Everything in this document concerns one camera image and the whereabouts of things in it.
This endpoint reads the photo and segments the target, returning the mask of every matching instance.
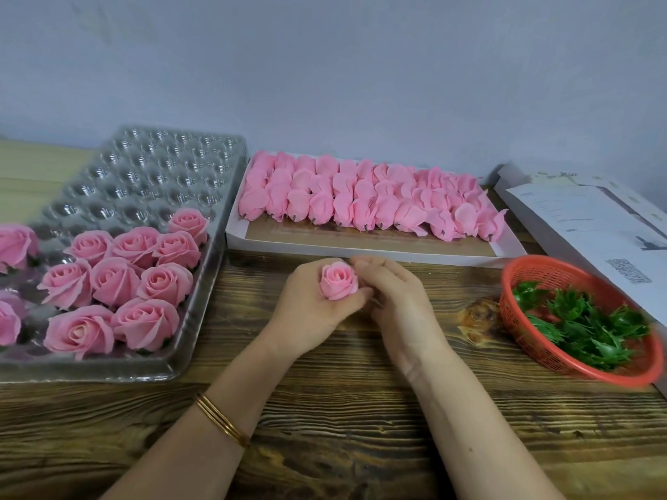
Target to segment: person's left arm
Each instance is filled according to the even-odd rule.
[[[206,396],[245,435],[252,435],[269,396],[291,364],[324,342],[338,323],[361,309],[373,291],[329,301],[321,269],[338,259],[301,265],[288,277],[266,328],[208,388]],[[102,497],[103,500],[220,499],[244,449],[192,406]]]

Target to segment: red plastic basket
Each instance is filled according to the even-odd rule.
[[[541,289],[573,288],[591,295],[593,303],[606,313],[611,313],[624,303],[635,308],[615,287],[569,263],[548,256],[527,255],[512,260],[502,274],[500,316],[505,328],[514,336],[521,348],[539,364],[556,372],[575,377],[596,378],[599,381],[625,387],[638,387],[654,383],[662,374],[663,355],[660,337],[654,330],[635,341],[628,341],[635,350],[632,360],[614,372],[603,372],[574,359],[542,335],[530,324],[519,308],[512,288],[524,281],[539,281]]]

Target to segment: person's left hand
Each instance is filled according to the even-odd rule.
[[[373,296],[371,288],[359,288],[343,299],[327,300],[320,289],[322,267],[340,258],[305,263],[288,277],[271,320],[262,331],[276,353],[295,360],[323,343],[338,324],[360,310]]]

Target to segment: gold bracelet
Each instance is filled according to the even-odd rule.
[[[225,415],[213,405],[206,395],[202,393],[197,394],[197,405],[201,411],[206,414],[208,419],[212,420],[215,425],[225,432],[229,437],[238,442],[241,447],[248,447],[250,445],[250,438],[238,431]]]

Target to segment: white cardboard box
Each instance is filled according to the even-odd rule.
[[[667,214],[595,170],[508,163],[499,176],[496,191],[550,256],[606,278],[667,323]]]
[[[430,234],[419,238],[413,234],[377,229],[361,233],[354,228],[337,228],[335,225],[295,225],[289,220],[277,223],[264,216],[251,225],[239,216],[238,202],[245,184],[244,175],[225,230],[229,249],[343,258],[372,254],[413,263],[496,268],[526,253],[509,227],[496,242],[468,238],[448,243]]]

